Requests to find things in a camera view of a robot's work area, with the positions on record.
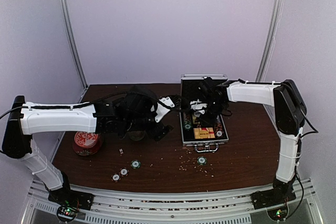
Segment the green poker chip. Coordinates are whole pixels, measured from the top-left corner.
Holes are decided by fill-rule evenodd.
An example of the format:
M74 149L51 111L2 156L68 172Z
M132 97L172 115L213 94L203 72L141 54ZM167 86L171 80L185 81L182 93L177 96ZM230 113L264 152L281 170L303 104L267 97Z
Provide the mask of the green poker chip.
M141 162L139 160L133 160L131 162L131 167L133 169L139 169L141 167Z
M198 163L199 165L206 165L206 164L207 164L207 158L204 157L204 156L199 156L199 157L197 158L197 163Z

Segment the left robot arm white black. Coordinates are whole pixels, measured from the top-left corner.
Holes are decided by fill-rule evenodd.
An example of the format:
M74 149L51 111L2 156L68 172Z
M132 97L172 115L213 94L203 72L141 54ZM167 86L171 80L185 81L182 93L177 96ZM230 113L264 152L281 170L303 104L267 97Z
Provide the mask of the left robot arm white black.
M64 205L71 205L76 197L67 175L50 163L33 141L33 134L44 132L85 132L117 134L124 137L131 131L144 131L156 141L171 130L161 120L178 108L172 97L158 98L151 90L133 86L116 93L113 102L108 95L94 102L79 104L37 104L15 98L8 116L1 153L23 161L49 193Z

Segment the white decorated mug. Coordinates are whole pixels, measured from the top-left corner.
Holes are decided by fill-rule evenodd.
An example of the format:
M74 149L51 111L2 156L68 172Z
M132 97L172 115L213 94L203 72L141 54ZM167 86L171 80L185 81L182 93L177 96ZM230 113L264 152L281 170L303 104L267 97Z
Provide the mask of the white decorated mug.
M128 133L128 136L133 141L141 141L145 138L146 132L145 131L132 131Z

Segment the poker chip white centre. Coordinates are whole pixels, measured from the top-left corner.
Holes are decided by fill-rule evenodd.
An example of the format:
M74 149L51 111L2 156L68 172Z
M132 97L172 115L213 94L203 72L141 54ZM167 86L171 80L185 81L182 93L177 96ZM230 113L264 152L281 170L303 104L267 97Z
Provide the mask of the poker chip white centre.
M120 176L121 177L126 177L129 174L129 170L127 168L122 168L120 169Z

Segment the aluminium poker case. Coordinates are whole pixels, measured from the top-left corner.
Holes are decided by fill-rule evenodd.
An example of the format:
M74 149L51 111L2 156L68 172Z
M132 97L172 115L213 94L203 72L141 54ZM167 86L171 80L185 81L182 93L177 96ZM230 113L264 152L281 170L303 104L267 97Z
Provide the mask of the aluminium poker case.
M192 147L198 153L216 152L219 145L229 140L223 118L223 108L212 98L218 84L227 80L224 74L181 75L181 96L186 100L180 113L183 147Z

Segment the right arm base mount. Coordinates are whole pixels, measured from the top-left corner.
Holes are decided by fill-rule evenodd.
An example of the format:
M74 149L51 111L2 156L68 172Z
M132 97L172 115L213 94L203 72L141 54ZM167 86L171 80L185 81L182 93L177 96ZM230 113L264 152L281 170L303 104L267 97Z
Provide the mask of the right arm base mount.
M283 195L281 191L270 189L251 194L254 209L266 209L268 217L273 221L284 221L289 216L288 203L295 199L293 191Z

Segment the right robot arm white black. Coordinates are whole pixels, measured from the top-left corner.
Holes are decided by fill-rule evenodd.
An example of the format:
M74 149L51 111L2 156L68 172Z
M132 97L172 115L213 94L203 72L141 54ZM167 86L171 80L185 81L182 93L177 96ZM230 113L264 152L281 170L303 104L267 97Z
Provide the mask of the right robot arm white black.
M242 79L225 80L216 84L205 78L198 90L202 98L190 103L191 109L202 119L214 120L231 102L247 102L270 106L275 112L275 124L280 136L279 162L273 189L269 192L272 203L279 204L289 196L292 184L298 179L297 167L301 156L303 128L311 122L307 107L291 79L283 82L248 82Z

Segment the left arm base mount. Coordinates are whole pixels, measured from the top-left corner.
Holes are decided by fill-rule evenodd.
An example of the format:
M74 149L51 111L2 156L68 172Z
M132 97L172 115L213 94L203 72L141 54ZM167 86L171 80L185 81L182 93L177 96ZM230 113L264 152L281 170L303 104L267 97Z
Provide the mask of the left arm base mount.
M63 223L74 221L81 210L90 210L93 199L93 194L75 190L71 190L70 193L50 191L48 196L49 201L59 205L56 210L56 217Z

